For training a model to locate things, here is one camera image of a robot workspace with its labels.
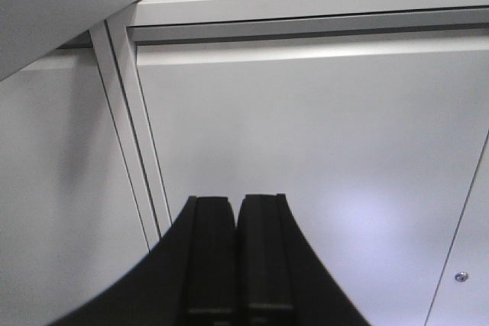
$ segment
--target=screw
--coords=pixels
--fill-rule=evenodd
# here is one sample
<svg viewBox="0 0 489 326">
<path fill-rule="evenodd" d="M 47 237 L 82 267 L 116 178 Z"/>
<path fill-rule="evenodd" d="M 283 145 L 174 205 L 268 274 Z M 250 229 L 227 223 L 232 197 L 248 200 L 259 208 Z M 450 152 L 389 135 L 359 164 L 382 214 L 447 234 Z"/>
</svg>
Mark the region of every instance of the screw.
<svg viewBox="0 0 489 326">
<path fill-rule="evenodd" d="M 460 273 L 455 274 L 455 280 L 458 282 L 466 282 L 468 279 L 468 274 L 465 271 L 461 271 Z"/>
</svg>

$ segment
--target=white wall panel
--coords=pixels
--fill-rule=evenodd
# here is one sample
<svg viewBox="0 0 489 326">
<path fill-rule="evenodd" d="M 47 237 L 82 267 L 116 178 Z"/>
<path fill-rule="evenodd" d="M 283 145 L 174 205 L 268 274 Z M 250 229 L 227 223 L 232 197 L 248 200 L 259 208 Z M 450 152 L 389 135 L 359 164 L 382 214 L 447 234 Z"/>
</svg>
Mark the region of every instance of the white wall panel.
<svg viewBox="0 0 489 326">
<path fill-rule="evenodd" d="M 0 324 L 46 324 L 147 253 L 92 50 L 0 82 Z"/>
<path fill-rule="evenodd" d="M 489 322 L 489 156 L 487 147 L 450 253 L 428 326 Z M 468 273 L 465 282 L 455 274 Z"/>
<path fill-rule="evenodd" d="M 138 48 L 170 210 L 285 192 L 373 326 L 424 324 L 489 122 L 489 34 Z"/>
</svg>

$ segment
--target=white cabinet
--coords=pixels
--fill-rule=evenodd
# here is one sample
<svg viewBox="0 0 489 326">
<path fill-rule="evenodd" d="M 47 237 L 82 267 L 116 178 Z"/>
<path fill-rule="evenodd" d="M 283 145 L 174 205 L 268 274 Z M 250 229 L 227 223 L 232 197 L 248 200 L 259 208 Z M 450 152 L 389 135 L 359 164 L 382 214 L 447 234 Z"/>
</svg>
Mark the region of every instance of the white cabinet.
<svg viewBox="0 0 489 326">
<path fill-rule="evenodd" d="M 0 82 L 0 324 L 46 324 L 147 253 L 91 49 Z"/>
<path fill-rule="evenodd" d="M 374 326 L 424 323 L 489 125 L 487 30 L 138 47 L 175 216 L 285 192 Z"/>
</svg>

